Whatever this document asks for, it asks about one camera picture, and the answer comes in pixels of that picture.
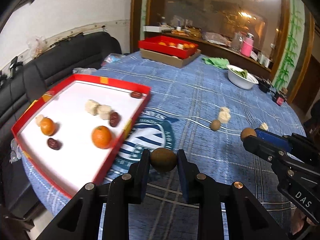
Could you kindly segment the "person's right hand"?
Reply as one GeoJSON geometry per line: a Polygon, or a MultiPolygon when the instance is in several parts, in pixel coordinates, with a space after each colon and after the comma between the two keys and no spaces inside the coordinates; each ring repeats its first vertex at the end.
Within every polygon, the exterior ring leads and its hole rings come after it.
{"type": "Polygon", "coordinates": [[[291,233],[292,235],[296,235],[299,233],[305,223],[308,223],[311,226],[316,226],[306,215],[300,211],[299,209],[295,209],[294,214],[291,218],[291,233]]]}

